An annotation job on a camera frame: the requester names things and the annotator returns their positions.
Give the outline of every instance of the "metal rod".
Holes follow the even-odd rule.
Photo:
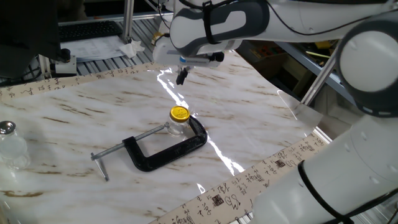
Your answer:
[[[39,65],[42,70],[42,75],[44,78],[51,78],[50,71],[50,59],[48,57],[44,57],[43,55],[39,55]]]
[[[326,62],[325,66],[322,68],[321,72],[318,74],[317,78],[312,83],[310,89],[307,91],[307,93],[303,97],[303,100],[301,101],[301,103],[303,103],[304,105],[308,106],[313,101],[313,99],[316,97],[319,90],[323,86],[323,84],[328,79],[329,75],[332,73],[332,71],[336,65],[336,52],[337,52],[337,48],[332,53],[332,55]]]
[[[145,138],[145,137],[147,137],[147,136],[149,136],[151,134],[154,134],[154,133],[156,133],[158,131],[161,131],[164,128],[168,128],[169,126],[170,126],[169,123],[166,122],[165,124],[160,125],[159,127],[156,127],[154,129],[151,129],[151,130],[149,130],[149,131],[147,131],[145,133],[142,133],[142,134],[140,134],[140,135],[138,135],[137,137],[134,137],[134,138],[136,139],[136,141],[138,141],[138,140],[143,139],[143,138]],[[91,155],[91,160],[94,161],[96,159],[99,159],[99,158],[101,158],[103,156],[106,156],[109,153],[114,152],[114,151],[116,151],[118,149],[121,149],[123,147],[124,147],[124,143],[121,143],[121,144],[118,144],[116,146],[113,146],[112,148],[109,148],[109,149],[107,149],[105,151],[102,151],[102,152],[98,153],[97,155]]]
[[[134,0],[124,0],[124,23],[123,23],[123,41],[125,44],[132,40],[132,13],[134,11]]]
[[[397,214],[398,214],[398,202],[396,203],[396,210],[394,214],[392,214],[391,218],[388,220],[387,224],[390,224],[393,221],[393,219],[397,216]]]
[[[166,122],[165,124],[160,125],[159,127],[156,127],[154,129],[151,129],[151,130],[149,130],[149,131],[147,131],[145,133],[142,133],[142,134],[140,134],[140,135],[138,135],[137,137],[134,137],[134,138],[136,139],[136,141],[138,141],[138,140],[143,139],[143,138],[145,138],[147,136],[150,136],[151,134],[154,134],[154,133],[156,133],[158,131],[161,131],[164,128],[168,128],[169,126],[170,126],[169,122]]]
[[[152,3],[150,3],[149,0],[145,0],[145,2],[146,2],[151,8],[153,8],[155,12],[158,12],[157,8],[156,8]]]
[[[94,161],[95,161],[95,163],[97,164],[99,170],[101,171],[102,176],[104,177],[105,181],[108,181],[108,180],[109,180],[109,177],[108,177],[108,175],[106,174],[106,172],[104,172],[104,170],[102,169],[101,164],[98,162],[97,159],[95,159]]]
[[[106,155],[108,155],[109,153],[114,152],[114,151],[116,151],[116,150],[118,150],[118,149],[121,149],[121,148],[123,148],[123,147],[124,147],[124,144],[123,144],[123,143],[120,143],[120,144],[118,144],[118,145],[116,145],[116,146],[113,146],[112,148],[109,148],[109,149],[107,149],[107,150],[105,150],[105,151],[102,151],[102,152],[98,153],[98,154],[95,155],[95,156],[92,155],[91,160],[94,161],[94,160],[96,160],[96,159],[99,159],[99,158],[101,158],[101,157],[103,157],[103,156],[106,156]]]

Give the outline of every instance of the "glass jar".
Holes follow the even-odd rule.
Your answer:
[[[185,128],[188,128],[189,110],[183,106],[174,106],[170,110],[170,125],[167,131],[173,136],[181,136]]]
[[[12,121],[0,122],[0,156],[13,171],[25,169],[30,164],[26,141]]]

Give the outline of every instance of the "white marble surface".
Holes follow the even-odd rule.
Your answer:
[[[278,90],[235,53],[217,69],[152,71],[0,103],[0,118],[24,132],[30,167],[0,164],[0,199],[21,223],[149,223],[310,133],[321,115]],[[125,149],[95,154],[189,107],[208,130],[195,152],[153,172],[134,167]],[[141,140],[149,154],[179,138],[165,131]]]

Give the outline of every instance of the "yellow lid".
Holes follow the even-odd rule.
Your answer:
[[[189,110],[183,106],[173,106],[170,110],[170,118],[176,122],[185,122],[189,119]]]

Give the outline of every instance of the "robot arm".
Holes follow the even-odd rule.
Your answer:
[[[158,63],[216,67],[221,61],[212,58],[213,53],[236,49],[244,39],[340,39],[358,23],[390,11],[394,5],[391,0],[350,4],[335,4],[340,1],[334,0],[215,0],[205,4],[201,0],[180,1],[167,2],[168,9],[174,10],[174,19],[169,37],[162,37],[155,46],[154,59]]]
[[[180,9],[174,2],[179,11],[170,35],[156,44],[154,58],[160,63],[173,52],[167,63],[210,67],[222,61],[213,53],[236,48],[243,39],[343,38],[338,71],[357,107],[368,115],[257,196],[250,224],[329,223],[335,218],[334,223],[352,223],[346,214],[398,192],[396,1],[316,1],[237,0],[213,8],[210,15],[203,8]]]

